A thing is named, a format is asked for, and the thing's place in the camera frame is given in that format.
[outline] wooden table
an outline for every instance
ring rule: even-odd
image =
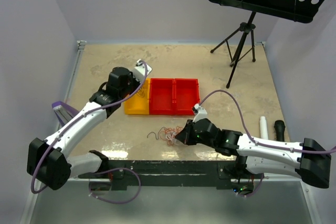
[[[232,68],[226,47],[214,54],[213,45],[87,45],[83,53],[69,104],[80,110],[117,66],[132,69],[138,59],[152,68],[150,78],[197,78],[201,99],[216,89],[225,89]],[[274,121],[283,120],[263,46],[256,46],[256,59],[251,52],[239,62],[228,91],[238,100],[246,125],[253,136],[260,137],[259,119],[265,116],[269,138],[274,139]],[[205,103],[208,118],[219,128],[244,132],[237,108],[223,93],[214,94]],[[110,159],[147,160],[231,160],[213,149],[185,146],[177,142],[168,146],[156,140],[151,131],[161,127],[184,127],[188,116],[131,116],[123,107],[93,129],[73,150],[81,155],[97,150]]]

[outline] black tripod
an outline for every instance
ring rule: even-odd
[[[251,13],[251,16],[248,20],[247,23],[243,22],[240,24],[240,27],[235,30],[229,37],[227,37],[226,39],[224,39],[221,43],[219,43],[214,49],[212,49],[210,52],[213,53],[218,47],[220,47],[222,44],[226,43],[227,45],[227,48],[229,50],[229,54],[230,54],[230,59],[231,59],[231,63],[230,63],[230,67],[233,66],[233,69],[232,69],[232,72],[231,72],[231,75],[230,75],[230,79],[226,85],[226,88],[228,89],[230,87],[230,83],[232,81],[232,77],[233,77],[233,74],[235,73],[235,70],[236,70],[236,67],[237,67],[237,64],[238,62],[243,59],[251,50],[252,50],[252,61],[255,62],[256,61],[256,56],[255,56],[255,52],[254,52],[254,28],[256,28],[256,26],[254,24],[252,24],[252,21],[254,19],[254,17],[256,16],[256,12],[252,12]],[[241,36],[241,39],[240,39],[240,42],[238,44],[238,47],[237,47],[237,50],[235,52],[235,55],[233,56],[232,58],[232,55],[231,55],[231,51],[230,51],[230,46],[229,46],[229,43],[228,43],[228,40],[230,38],[232,38],[237,32],[239,31],[242,31],[243,32],[243,35]],[[243,49],[243,46],[244,46],[244,43],[245,43],[245,40],[246,40],[246,37],[247,35],[251,32],[251,42],[252,42],[252,47],[250,48],[250,50],[248,50],[243,56],[240,57],[240,55],[242,54],[241,51]]]

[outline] yellow bin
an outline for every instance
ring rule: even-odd
[[[149,115],[149,90],[151,79],[146,79],[142,88],[125,101],[124,112],[127,115]]]

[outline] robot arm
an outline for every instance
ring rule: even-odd
[[[147,65],[147,74],[151,70],[151,67]],[[121,106],[120,104],[109,105],[119,102],[133,93],[144,79],[145,67],[140,60],[137,61],[136,67],[132,71],[122,67],[114,68],[109,74],[108,81],[100,86],[99,90],[93,94],[89,102],[71,121],[44,140],[36,138],[30,143],[27,162],[28,173],[34,174],[41,157],[55,139],[58,141],[45,157],[36,176],[51,189],[59,189],[69,177],[107,170],[108,158],[97,151],[90,151],[88,154],[76,157],[69,157],[69,154],[94,127]]]
[[[252,141],[247,134],[217,128],[207,118],[205,109],[198,104],[193,110],[194,120],[188,120],[175,138],[186,145],[200,143],[225,156],[237,156],[236,164],[226,170],[235,178],[274,173],[301,178],[311,186],[329,187],[331,156],[293,151],[324,151],[315,140],[306,138],[303,143],[285,143],[254,137]],[[278,148],[264,147],[262,144]]]

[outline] red plastic container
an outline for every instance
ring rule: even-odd
[[[175,79],[175,115],[194,115],[193,106],[200,102],[197,79]]]
[[[174,79],[151,79],[149,114],[173,115],[175,112]]]

